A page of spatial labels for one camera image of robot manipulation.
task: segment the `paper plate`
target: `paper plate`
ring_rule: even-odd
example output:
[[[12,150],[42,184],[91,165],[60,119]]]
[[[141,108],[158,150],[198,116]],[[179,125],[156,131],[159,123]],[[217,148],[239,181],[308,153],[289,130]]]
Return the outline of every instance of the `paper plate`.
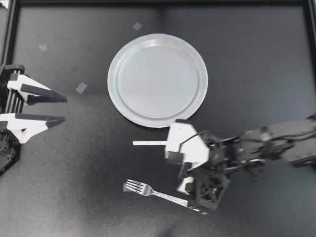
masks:
[[[164,34],[137,38],[114,57],[108,90],[117,110],[146,127],[187,119],[207,91],[206,66],[184,40]]]

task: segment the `plate rim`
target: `plate rim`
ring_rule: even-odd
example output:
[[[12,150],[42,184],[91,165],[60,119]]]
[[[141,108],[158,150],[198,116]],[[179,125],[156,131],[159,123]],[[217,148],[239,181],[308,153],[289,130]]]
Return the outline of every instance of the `plate rim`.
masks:
[[[191,105],[189,105],[183,112],[180,113],[180,116],[177,117],[170,117],[167,119],[145,119],[140,117],[138,114],[134,113],[131,109],[129,109],[125,102],[122,100],[120,94],[117,91],[112,90],[112,88],[116,88],[116,83],[117,79],[113,79],[115,76],[115,71],[117,69],[117,62],[120,60],[122,55],[124,55],[130,48],[131,46],[135,46],[136,44],[140,42],[145,42],[149,40],[169,40],[172,42],[179,42],[180,45],[185,45],[186,48],[190,49],[190,52],[192,52],[193,58],[197,61],[195,63],[195,66],[198,65],[198,67],[194,67],[196,70],[196,74],[198,79],[198,85],[199,88],[197,88],[197,96],[195,96],[191,102]],[[200,85],[200,81],[204,78],[204,85]],[[201,106],[203,103],[206,93],[207,93],[207,88],[208,88],[208,73],[207,73],[207,68],[205,65],[205,62],[203,61],[201,55],[199,52],[191,46],[189,43],[187,43],[185,40],[178,38],[176,36],[172,35],[167,35],[167,34],[149,34],[145,36],[138,37],[126,45],[124,45],[115,55],[113,58],[109,71],[108,71],[108,92],[109,96],[111,98],[112,103],[114,104],[115,108],[128,120],[132,121],[133,123],[136,123],[141,126],[145,127],[151,127],[151,128],[163,128],[163,127],[169,127],[172,122],[174,122],[176,119],[188,119],[191,117]]]

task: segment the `metal fork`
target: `metal fork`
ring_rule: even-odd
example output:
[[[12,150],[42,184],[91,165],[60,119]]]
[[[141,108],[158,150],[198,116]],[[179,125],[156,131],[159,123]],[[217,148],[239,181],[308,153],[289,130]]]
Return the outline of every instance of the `metal fork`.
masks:
[[[140,195],[143,195],[143,196],[155,195],[157,197],[166,199],[166,200],[171,201],[173,203],[176,203],[178,205],[188,207],[187,200],[157,192],[157,191],[153,190],[153,188],[150,187],[148,184],[144,184],[142,182],[128,179],[124,186],[127,189],[129,189],[135,193],[138,193]]]

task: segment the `fork tines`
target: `fork tines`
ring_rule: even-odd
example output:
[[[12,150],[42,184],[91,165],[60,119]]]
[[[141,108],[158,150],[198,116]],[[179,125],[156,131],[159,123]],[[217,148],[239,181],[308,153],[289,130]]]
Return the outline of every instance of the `fork tines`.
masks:
[[[128,179],[125,183],[125,187],[133,192],[140,194],[144,187],[144,184],[135,180]]]

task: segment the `black table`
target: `black table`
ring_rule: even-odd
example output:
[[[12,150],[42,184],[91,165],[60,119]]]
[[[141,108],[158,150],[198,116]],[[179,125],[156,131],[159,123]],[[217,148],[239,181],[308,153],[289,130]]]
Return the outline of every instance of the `black table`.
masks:
[[[139,31],[135,22],[143,25]],[[206,63],[208,93],[191,117],[198,131],[221,130],[217,135],[228,137],[315,112],[299,6],[25,7],[14,62],[69,103],[24,109],[67,121],[32,138],[0,178],[0,236],[315,236],[316,174],[310,167],[270,162],[255,183],[248,174],[236,175],[218,211],[205,217],[122,192],[132,178],[181,197],[174,190],[179,167],[165,163],[163,147],[131,144],[165,139],[167,129],[126,120],[107,91],[114,55],[151,33],[186,40]],[[40,50],[43,44],[47,51]],[[82,95],[75,91],[81,82],[88,85]]]

